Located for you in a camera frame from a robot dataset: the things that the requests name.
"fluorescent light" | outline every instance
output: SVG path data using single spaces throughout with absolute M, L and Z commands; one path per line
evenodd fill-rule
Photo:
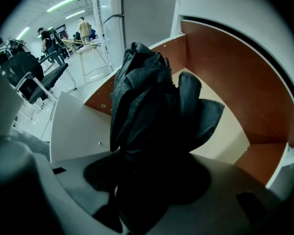
M 76 16 L 76 15 L 79 15 L 79 14 L 82 14 L 82 13 L 84 13 L 84 12 L 85 12 L 85 10 L 82 10 L 82 11 L 76 12 L 76 13 L 74 13 L 74 14 L 72 14 L 72 15 L 66 17 L 66 19 L 72 18 L 72 17 L 74 17 L 74 16 Z
M 16 40 L 21 39 L 21 37 L 29 30 L 29 27 L 26 27 L 22 32 L 16 37 Z
M 47 12 L 51 12 L 52 10 L 55 10 L 56 8 L 59 8 L 60 6 L 66 4 L 66 3 L 69 3 L 69 2 L 72 2 L 74 0 L 64 0 L 58 4 L 56 4 L 55 6 L 51 7 L 50 9 L 47 10 Z

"office chair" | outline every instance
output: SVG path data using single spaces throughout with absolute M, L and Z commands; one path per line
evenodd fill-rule
M 41 64 L 50 57 L 56 55 L 58 55 L 58 53 L 55 51 L 38 62 L 25 52 L 19 52 L 15 56 L 9 58 L 9 60 L 1 66 L 1 70 L 10 84 L 15 87 L 15 90 L 20 91 L 30 104 L 34 104 L 39 97 L 44 100 L 46 95 L 56 102 L 57 98 L 52 95 L 49 90 L 54 87 L 56 81 L 64 71 L 67 71 L 71 80 L 74 82 L 74 88 L 72 90 L 76 89 L 76 82 L 66 69 L 68 67 L 66 63 L 61 64 L 44 76 Z

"beige jacket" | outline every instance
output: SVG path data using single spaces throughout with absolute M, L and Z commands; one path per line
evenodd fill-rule
M 78 30 L 80 30 L 80 36 L 86 37 L 90 35 L 90 25 L 86 21 L 81 21 L 78 25 Z

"gray wall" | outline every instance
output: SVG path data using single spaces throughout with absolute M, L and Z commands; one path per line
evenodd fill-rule
M 123 0 L 126 44 L 151 46 L 170 37 L 175 0 Z

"person in black shirt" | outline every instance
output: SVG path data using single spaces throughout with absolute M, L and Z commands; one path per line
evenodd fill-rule
M 41 35 L 41 39 L 43 40 L 42 50 L 43 51 L 47 51 L 48 54 L 51 54 L 54 51 L 56 51 L 58 53 L 58 55 L 57 56 L 54 56 L 53 58 L 57 61 L 57 63 L 59 65 L 61 65 L 62 63 L 64 63 L 64 60 L 63 60 L 63 62 L 61 62 L 60 59 L 59 59 L 59 56 L 61 58 L 62 58 L 62 56 L 61 56 L 61 54 L 59 52 L 59 47 L 58 47 L 58 45 L 55 42 L 55 38 L 53 37 L 53 39 L 51 39 L 50 31 L 44 29 L 43 27 L 41 27 L 41 28 L 38 29 L 38 34 Z

